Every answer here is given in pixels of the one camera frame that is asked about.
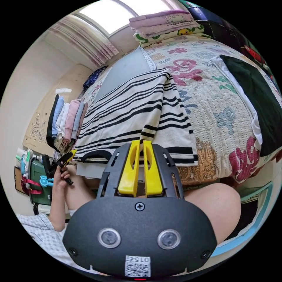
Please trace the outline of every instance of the pink curtain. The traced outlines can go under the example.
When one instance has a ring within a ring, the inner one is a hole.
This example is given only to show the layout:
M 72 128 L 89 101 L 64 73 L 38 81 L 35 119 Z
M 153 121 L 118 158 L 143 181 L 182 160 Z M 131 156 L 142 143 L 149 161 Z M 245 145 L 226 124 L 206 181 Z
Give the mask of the pink curtain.
M 97 67 L 104 65 L 119 53 L 101 32 L 74 15 L 64 17 L 49 31 L 72 44 Z

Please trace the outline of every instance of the red strap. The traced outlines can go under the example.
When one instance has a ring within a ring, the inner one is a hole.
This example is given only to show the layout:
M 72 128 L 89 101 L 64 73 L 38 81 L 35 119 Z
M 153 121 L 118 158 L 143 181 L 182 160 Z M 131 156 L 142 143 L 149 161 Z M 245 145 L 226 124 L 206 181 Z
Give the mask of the red strap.
M 30 179 L 26 179 L 24 176 L 23 176 L 21 179 L 22 179 L 22 181 L 23 181 L 24 184 L 26 184 L 26 183 L 28 183 L 28 184 L 33 184 L 33 185 L 35 185 L 35 186 L 39 186 L 40 188 L 42 188 L 39 183 L 37 183 L 37 182 L 35 182 L 35 181 L 33 181 L 33 180 L 30 180 Z M 42 194 L 42 190 L 41 190 L 41 191 L 38 191 L 38 190 L 31 190 L 31 189 L 27 189 L 27 190 L 28 190 L 28 192 L 29 192 L 30 194 L 34 194 L 34 195 Z

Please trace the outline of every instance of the window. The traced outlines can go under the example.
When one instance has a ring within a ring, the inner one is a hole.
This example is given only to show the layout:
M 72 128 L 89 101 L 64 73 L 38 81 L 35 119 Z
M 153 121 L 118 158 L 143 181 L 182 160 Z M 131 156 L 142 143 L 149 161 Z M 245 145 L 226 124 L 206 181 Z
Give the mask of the window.
M 80 10 L 77 15 L 110 36 L 127 26 L 132 17 L 167 10 L 170 7 L 164 0 L 99 0 Z
M 80 13 L 94 20 L 109 34 L 128 25 L 128 19 L 134 17 L 128 10 L 112 0 L 94 2 L 82 9 Z
M 128 5 L 138 15 L 154 14 L 170 10 L 162 0 L 121 0 L 121 2 Z

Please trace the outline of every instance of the patterned bedspread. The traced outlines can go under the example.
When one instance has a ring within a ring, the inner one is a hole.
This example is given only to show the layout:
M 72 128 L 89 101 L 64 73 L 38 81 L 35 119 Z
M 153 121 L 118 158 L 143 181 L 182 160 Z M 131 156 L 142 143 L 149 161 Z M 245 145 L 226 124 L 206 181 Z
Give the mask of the patterned bedspread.
M 183 185 L 225 177 L 242 183 L 277 154 L 259 156 L 247 108 L 209 59 L 224 54 L 252 61 L 220 42 L 197 35 L 166 39 L 145 51 L 158 69 L 171 70 L 193 126 L 199 165 L 178 167 Z M 84 95 L 84 100 L 91 103 L 109 71 Z

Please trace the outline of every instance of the plaid shirt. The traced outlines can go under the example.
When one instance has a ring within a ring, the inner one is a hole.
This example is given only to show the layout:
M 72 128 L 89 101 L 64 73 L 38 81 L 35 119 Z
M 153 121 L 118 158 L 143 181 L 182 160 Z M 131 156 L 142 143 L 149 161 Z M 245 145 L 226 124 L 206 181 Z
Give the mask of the plaid shirt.
M 55 231 L 45 214 L 35 216 L 17 214 L 17 218 L 35 242 L 53 258 L 74 268 L 98 274 L 93 269 L 84 269 L 74 263 L 62 241 L 65 229 L 61 232 Z

